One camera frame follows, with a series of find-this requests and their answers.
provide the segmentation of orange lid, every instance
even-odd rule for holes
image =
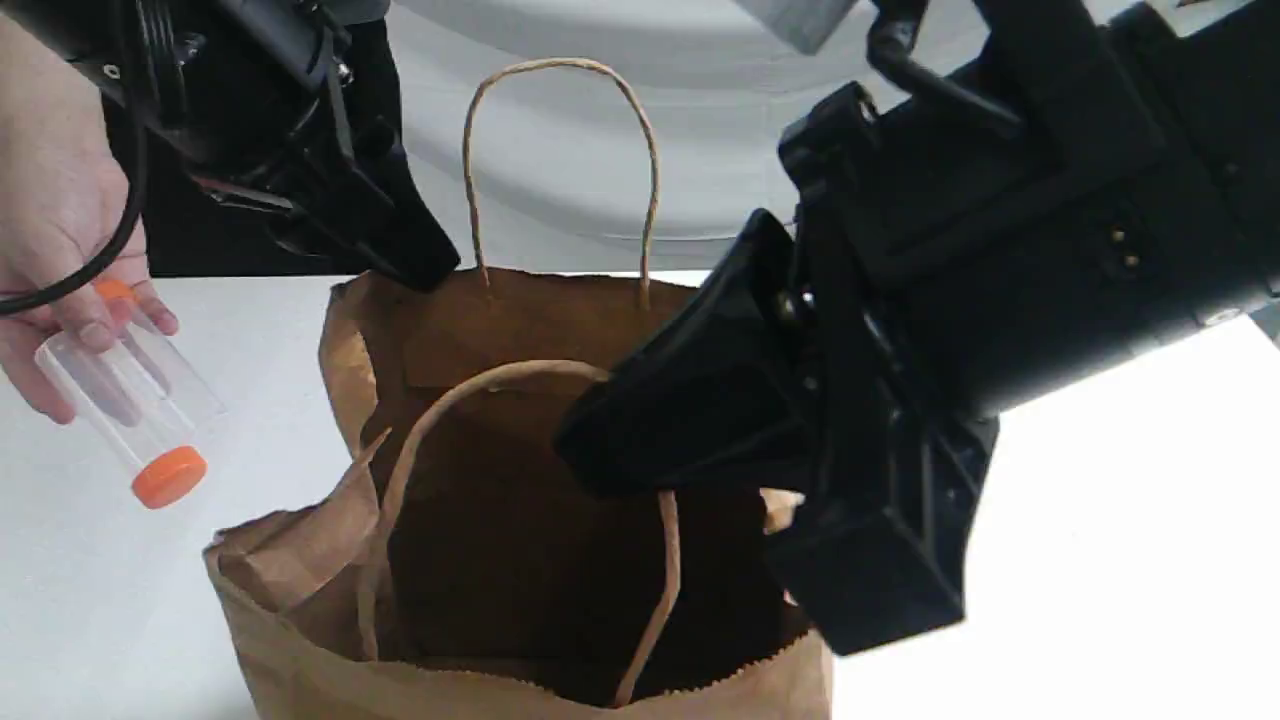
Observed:
[[[205,479],[209,464],[200,452],[184,445],[156,457],[133,478],[133,495],[142,505],[159,510],[187,496]]]
[[[138,296],[133,292],[133,288],[122,283],[118,279],[102,278],[93,282],[93,290],[97,291],[102,300],[110,302],[111,300],[128,300],[129,302],[137,302]]]

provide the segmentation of human hand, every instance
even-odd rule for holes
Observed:
[[[12,297],[74,273],[110,240],[128,179],[111,156],[97,91],[15,26],[0,27],[0,297]],[[132,287],[161,332],[178,331],[151,286],[141,224],[105,277]],[[35,410],[70,423],[74,409],[36,366],[36,348],[65,329],[102,352],[127,319],[127,307],[113,311],[91,286],[0,316],[0,366]]]

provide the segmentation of twisted paper handle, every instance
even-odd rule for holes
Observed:
[[[618,90],[622,91],[622,95],[626,96],[631,109],[636,111],[636,117],[640,119],[640,128],[644,131],[645,142],[649,145],[649,174],[653,181],[653,187],[649,192],[649,210],[645,213],[644,219],[644,234],[640,240],[640,305],[648,310],[649,259],[653,254],[653,225],[658,217],[658,196],[660,190],[658,181],[658,143],[653,137],[653,124],[649,123],[649,115],[645,114],[644,106],[640,105],[640,100],[636,97],[631,86],[627,85],[627,81],[622,79],[622,76],[614,72],[613,68],[603,63],[596,63],[595,60],[588,60],[586,58],[547,58],[541,60],[517,63],[489,76],[480,83],[480,87],[476,88],[475,96],[471,99],[471,106],[467,109],[466,124],[462,127],[462,181],[466,183],[467,206],[471,210],[471,246],[475,250],[476,265],[480,268],[480,274],[484,277],[485,287],[492,287],[492,284],[489,282],[489,265],[485,264],[484,247],[481,247],[480,243],[480,205],[476,202],[475,178],[471,174],[471,133],[475,128],[476,109],[480,108],[480,100],[484,99],[486,92],[489,92],[489,88],[497,85],[502,78],[547,68],[581,68],[584,70],[591,70],[593,73],[608,76],[613,79],[613,83],[618,86]]]
[[[365,657],[369,660],[376,661],[379,659],[375,603],[381,575],[388,570],[387,544],[404,506],[404,492],[408,488],[408,480],[413,473],[413,464],[417,461],[417,451],[422,445],[422,438],[439,424],[440,419],[453,406],[467,397],[540,374],[572,375],[593,382],[605,382],[609,379],[607,372],[572,360],[527,360],[525,363],[500,365],[480,373],[444,393],[419,418],[413,428],[410,429],[399,457],[396,460],[396,468],[392,470],[392,478],[383,497],[381,515],[370,538],[369,556],[361,569],[357,591],[357,614],[360,638]],[[631,697],[635,694],[636,680],[640,679],[640,674],[649,662],[649,656],[653,653],[654,646],[658,644],[658,638],[662,637],[662,630],[667,626],[671,611],[676,606],[676,598],[680,596],[680,516],[676,506],[676,493],[672,491],[659,493],[658,503],[662,512],[662,528],[666,541],[663,543],[666,551],[666,583],[658,606],[649,618],[649,625],[640,637],[640,643],[631,659],[631,664],[618,683],[618,689],[613,698],[616,707],[631,702]]]

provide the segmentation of white surface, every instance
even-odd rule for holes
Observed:
[[[1087,4],[1101,20],[1133,0]],[[663,181],[654,266],[709,268],[754,209],[791,220],[796,192],[777,159],[786,126],[852,79],[882,109],[901,99],[867,65],[873,18],[872,4],[859,4],[806,58],[731,0],[398,0],[390,35],[415,178],[470,256],[457,178],[476,86],[520,60],[593,58],[635,87],[654,124]],[[934,3],[918,55],[946,73],[984,38],[969,0]],[[648,158],[607,78],[557,69],[504,79],[480,106],[474,160],[494,264],[556,272],[636,263]]]
[[[168,511],[0,387],[0,717],[252,719],[200,551],[347,465],[316,369],[329,284],[161,283],[237,420]],[[1280,716],[1277,402],[1280,352],[1236,322],[1010,414],[970,620],[841,661],[838,716]]]

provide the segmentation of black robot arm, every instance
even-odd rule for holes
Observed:
[[[207,195],[265,213],[283,246],[342,247],[424,291],[457,266],[399,118],[348,113],[361,68],[323,0],[0,0],[0,13],[177,149]]]
[[[1001,413],[1280,295],[1280,3],[1187,37],[1146,4],[974,3],[969,65],[900,42],[872,60],[909,101],[852,83],[787,131],[795,240],[758,211],[557,438],[602,495],[801,492],[767,561],[841,653],[964,618]]]

